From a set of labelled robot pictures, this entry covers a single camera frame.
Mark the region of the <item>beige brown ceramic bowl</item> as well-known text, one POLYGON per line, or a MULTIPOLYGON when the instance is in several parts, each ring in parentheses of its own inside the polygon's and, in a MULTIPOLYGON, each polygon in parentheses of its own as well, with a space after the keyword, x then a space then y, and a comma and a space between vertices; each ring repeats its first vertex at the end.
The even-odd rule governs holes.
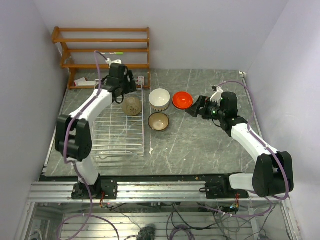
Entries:
POLYGON ((133 117, 140 114, 142 111, 142 102, 137 97, 127 97, 124 99, 123 103, 121 104, 122 111, 127 116, 133 117))

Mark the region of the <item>white bowl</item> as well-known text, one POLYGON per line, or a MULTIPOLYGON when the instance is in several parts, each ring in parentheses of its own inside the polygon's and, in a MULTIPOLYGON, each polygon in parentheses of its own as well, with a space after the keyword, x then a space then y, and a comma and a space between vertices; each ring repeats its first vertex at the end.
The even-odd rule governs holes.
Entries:
POLYGON ((158 88, 149 94, 148 100, 153 110, 163 112, 169 107, 171 96, 167 90, 158 88))

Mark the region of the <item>black glazed patterned bowl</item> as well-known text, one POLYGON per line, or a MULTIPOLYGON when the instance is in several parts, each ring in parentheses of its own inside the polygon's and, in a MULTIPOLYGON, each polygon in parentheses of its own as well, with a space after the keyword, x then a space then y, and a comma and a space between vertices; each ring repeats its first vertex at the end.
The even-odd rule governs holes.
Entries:
POLYGON ((155 112, 151 114, 148 118, 148 125, 153 131, 165 131, 169 127, 169 124, 169 117, 161 112, 155 112))

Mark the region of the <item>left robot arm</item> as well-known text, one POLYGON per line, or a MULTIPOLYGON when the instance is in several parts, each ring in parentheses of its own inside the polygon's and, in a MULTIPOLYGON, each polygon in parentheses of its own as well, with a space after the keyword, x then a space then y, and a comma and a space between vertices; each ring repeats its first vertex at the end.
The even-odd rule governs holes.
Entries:
POLYGON ((61 114, 56 121, 55 150, 60 152, 65 164, 71 164, 84 187, 85 194, 96 199, 102 193, 97 183, 99 173, 93 166, 91 151, 93 147, 92 128, 96 118, 104 109, 118 103, 118 98, 137 90, 133 73, 120 59, 106 60, 109 72, 100 78, 92 95, 75 111, 61 114))

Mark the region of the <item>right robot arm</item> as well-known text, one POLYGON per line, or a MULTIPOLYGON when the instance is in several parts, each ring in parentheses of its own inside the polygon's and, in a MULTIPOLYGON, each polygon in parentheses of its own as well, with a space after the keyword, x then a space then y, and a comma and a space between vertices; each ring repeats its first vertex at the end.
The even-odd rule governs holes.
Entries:
POLYGON ((270 146, 254 130, 249 122, 238 114, 238 97, 234 92, 214 86, 211 97, 199 96, 186 113, 204 120, 218 121, 220 128, 237 141, 255 162, 253 173, 234 173, 220 186, 221 194, 233 197, 238 190, 254 192, 261 198, 287 198, 294 189, 292 156, 270 146))

